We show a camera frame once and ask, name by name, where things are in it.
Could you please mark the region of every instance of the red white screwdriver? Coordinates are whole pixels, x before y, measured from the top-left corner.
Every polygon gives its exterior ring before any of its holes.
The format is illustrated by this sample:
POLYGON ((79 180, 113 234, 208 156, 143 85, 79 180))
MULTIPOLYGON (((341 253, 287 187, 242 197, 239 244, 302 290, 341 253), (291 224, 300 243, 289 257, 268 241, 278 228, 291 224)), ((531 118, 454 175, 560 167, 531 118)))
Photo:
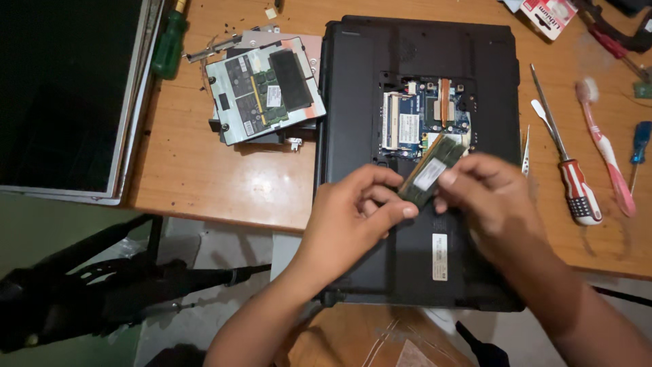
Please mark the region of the red white screwdriver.
POLYGON ((581 225, 600 224, 600 222, 602 222, 602 212, 598 207, 598 202, 595 199, 593 190, 591 190, 591 188, 586 184, 586 180, 580 170, 577 159, 571 159, 568 153, 566 153, 564 144, 561 142, 561 137, 559 137, 557 125, 550 113, 548 102, 546 101, 546 97, 543 95, 539 79, 537 79, 537 73, 534 71, 534 65, 530 64, 530 69, 532 70, 534 84, 537 86, 537 90, 539 91, 543 110, 541 110, 541 105, 536 99, 532 100, 532 107, 537 111, 539 117, 546 122, 552 140, 555 142, 557 150, 559 150, 561 162, 558 167, 561 171, 564 186, 566 187, 566 202, 568 202, 570 214, 573 219, 581 225))

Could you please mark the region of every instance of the laptop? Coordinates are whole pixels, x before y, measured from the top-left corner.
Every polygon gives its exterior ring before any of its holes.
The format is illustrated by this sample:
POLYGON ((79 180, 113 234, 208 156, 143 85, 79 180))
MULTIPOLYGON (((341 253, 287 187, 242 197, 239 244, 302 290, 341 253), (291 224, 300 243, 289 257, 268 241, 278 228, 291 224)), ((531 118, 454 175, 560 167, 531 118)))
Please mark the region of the laptop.
MULTIPOLYGON (((323 38, 315 190, 372 163, 407 177, 435 137, 520 164, 519 69, 500 25, 344 16, 323 38)), ((522 311, 463 215, 430 203, 320 293, 336 302, 522 311)))

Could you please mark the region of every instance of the wooden desk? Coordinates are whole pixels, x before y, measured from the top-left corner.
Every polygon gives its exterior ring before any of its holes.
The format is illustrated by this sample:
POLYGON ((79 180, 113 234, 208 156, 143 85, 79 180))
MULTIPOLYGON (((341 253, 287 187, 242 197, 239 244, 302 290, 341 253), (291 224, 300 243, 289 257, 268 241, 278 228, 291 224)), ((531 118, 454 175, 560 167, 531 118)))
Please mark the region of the wooden desk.
MULTIPOLYGON (((265 8, 269 6, 267 1, 256 0, 193 0, 185 49, 194 52, 216 34, 228 37, 267 24, 265 8)), ((633 34, 640 16, 630 20, 610 5, 603 7, 606 19, 633 34)), ((652 101, 633 101, 635 75, 604 51, 579 19, 573 19, 553 44, 546 44, 493 0, 286 0, 283 14, 274 21, 284 33, 323 35, 328 21, 346 14, 509 25, 521 63, 521 124, 524 129, 531 126, 531 176, 537 183, 539 210, 551 244, 571 265, 652 278, 652 240, 647 235, 651 224, 646 220, 652 218, 652 163, 639 170, 638 215, 627 219, 615 205, 607 170, 586 129, 573 83, 586 74, 597 81, 600 101, 593 113, 611 140, 626 178, 631 170, 634 126, 650 120, 652 110, 643 105, 652 101), (600 201, 605 215, 602 225, 581 228, 569 215, 557 151, 530 106, 530 100, 538 98, 530 63, 537 67, 569 154, 581 162, 600 201)), ((645 60, 636 54, 632 58, 652 64, 649 53, 645 60)), ((200 64, 182 60, 178 77, 163 82, 155 93, 146 127, 151 134, 141 144, 129 205, 178 217, 303 230, 312 203, 315 144, 306 142, 297 153, 264 152, 260 146, 227 147, 209 128, 213 102, 200 87, 200 64)))

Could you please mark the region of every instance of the toothbrush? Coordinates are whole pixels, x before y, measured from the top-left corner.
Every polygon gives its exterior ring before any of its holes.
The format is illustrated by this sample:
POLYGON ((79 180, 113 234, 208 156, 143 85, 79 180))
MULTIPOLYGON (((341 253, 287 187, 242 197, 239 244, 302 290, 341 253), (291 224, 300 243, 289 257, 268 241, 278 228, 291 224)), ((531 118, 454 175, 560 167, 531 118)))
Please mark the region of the toothbrush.
POLYGON ((600 132, 597 125, 595 125, 593 115, 591 115, 591 103, 597 102, 599 96, 595 80, 593 80, 593 78, 584 78, 584 80, 576 82, 575 94, 584 109, 586 125, 589 128, 589 133, 591 133, 593 142, 600 151, 600 154, 602 154, 602 158, 609 170, 609 176, 611 177, 612 185, 614 187, 618 207, 626 216, 633 217, 636 214, 636 205, 632 198, 632 194, 627 188, 627 182, 618 169, 618 164, 615 161, 614 149, 612 148, 611 143, 609 143, 609 139, 607 139, 606 136, 600 132))

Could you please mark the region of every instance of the flathead screwdriver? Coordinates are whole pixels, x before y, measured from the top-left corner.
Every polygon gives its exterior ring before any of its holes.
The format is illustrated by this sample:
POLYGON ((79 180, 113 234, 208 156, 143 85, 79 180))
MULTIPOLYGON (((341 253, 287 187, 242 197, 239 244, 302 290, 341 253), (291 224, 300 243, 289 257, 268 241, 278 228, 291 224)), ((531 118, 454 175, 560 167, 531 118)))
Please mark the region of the flathead screwdriver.
POLYGON ((645 162, 645 147, 647 142, 650 141, 650 131, 652 131, 652 121, 643 121, 638 123, 634 131, 634 154, 630 163, 634 165, 632 171, 632 178, 630 179, 629 192, 634 194, 634 185, 636 184, 636 174, 638 173, 638 165, 645 162))

